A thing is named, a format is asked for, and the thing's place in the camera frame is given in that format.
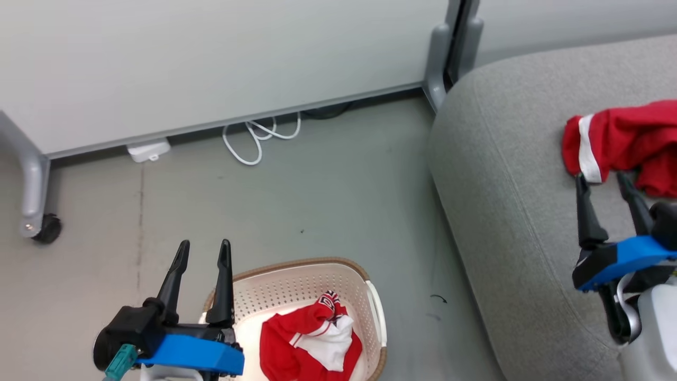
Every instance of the laundry basket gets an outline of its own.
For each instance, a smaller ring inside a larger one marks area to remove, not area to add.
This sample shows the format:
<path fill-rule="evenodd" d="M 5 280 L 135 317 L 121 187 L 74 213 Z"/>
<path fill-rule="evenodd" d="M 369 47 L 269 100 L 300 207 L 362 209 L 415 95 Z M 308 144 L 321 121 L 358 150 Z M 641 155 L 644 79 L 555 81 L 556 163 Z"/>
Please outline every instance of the laundry basket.
<path fill-rule="evenodd" d="M 267 381 L 259 367 L 261 324 L 276 313 L 284 315 L 314 303 L 327 290 L 335 291 L 353 330 L 362 341 L 362 353 L 350 381 L 375 381 L 385 366 L 386 327 L 383 307 L 366 271 L 344 258 L 317 258 L 256 268 L 233 277 L 235 334 L 244 349 L 240 381 Z M 204 316 L 214 291 L 204 303 Z"/>

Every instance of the teal connector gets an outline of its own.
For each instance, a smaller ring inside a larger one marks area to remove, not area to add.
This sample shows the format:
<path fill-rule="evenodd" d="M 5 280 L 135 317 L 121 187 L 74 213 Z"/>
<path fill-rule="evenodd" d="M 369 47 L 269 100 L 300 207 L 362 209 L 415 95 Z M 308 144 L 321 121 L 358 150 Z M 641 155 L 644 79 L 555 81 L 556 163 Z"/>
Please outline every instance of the teal connector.
<path fill-rule="evenodd" d="M 120 350 L 113 357 L 113 361 L 108 364 L 105 381 L 120 381 L 125 373 L 131 369 L 136 362 L 138 354 L 136 348 L 131 344 L 123 344 Z"/>

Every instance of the desk leg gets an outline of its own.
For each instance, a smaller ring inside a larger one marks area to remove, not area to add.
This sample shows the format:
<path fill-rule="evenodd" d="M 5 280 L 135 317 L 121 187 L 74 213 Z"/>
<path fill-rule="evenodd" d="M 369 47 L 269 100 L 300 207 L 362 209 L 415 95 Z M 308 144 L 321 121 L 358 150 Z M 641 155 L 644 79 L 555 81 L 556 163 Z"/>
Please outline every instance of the desk leg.
<path fill-rule="evenodd" d="M 61 222 L 54 214 L 44 214 L 50 160 L 2 111 L 0 137 L 14 150 L 24 172 L 21 235 L 40 243 L 54 242 L 61 233 Z"/>

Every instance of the sofa cushion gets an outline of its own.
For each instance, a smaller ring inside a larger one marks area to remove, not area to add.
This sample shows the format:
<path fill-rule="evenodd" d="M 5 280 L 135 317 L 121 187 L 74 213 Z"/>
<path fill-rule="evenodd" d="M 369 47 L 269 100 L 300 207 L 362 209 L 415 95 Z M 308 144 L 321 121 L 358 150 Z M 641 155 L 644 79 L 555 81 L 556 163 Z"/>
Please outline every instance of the sofa cushion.
<path fill-rule="evenodd" d="M 508 381 L 620 380 L 596 294 L 573 288 L 575 184 L 568 118 L 677 98 L 677 36 L 521 56 L 449 92 L 429 165 Z M 592 190 L 612 239 L 634 235 L 614 176 Z"/>

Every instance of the black cable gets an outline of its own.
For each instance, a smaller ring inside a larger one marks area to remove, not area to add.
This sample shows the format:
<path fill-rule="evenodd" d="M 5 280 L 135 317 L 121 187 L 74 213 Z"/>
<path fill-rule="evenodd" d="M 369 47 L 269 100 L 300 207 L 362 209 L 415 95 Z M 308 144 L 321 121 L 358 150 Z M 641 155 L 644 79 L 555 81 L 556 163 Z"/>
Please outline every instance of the black cable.
<path fill-rule="evenodd" d="M 331 119 L 335 118 L 346 111 L 353 106 L 354 102 L 348 102 L 344 103 L 342 107 L 340 107 L 338 110 L 328 112 L 328 113 L 323 113 L 322 109 L 323 108 L 334 108 L 335 106 L 328 106 L 328 107 L 320 107 L 320 108 L 314 108 L 313 110 L 307 110 L 307 111 L 301 111 L 301 114 L 304 117 L 307 117 L 308 119 L 317 119 L 317 120 L 325 120 L 325 119 Z"/>

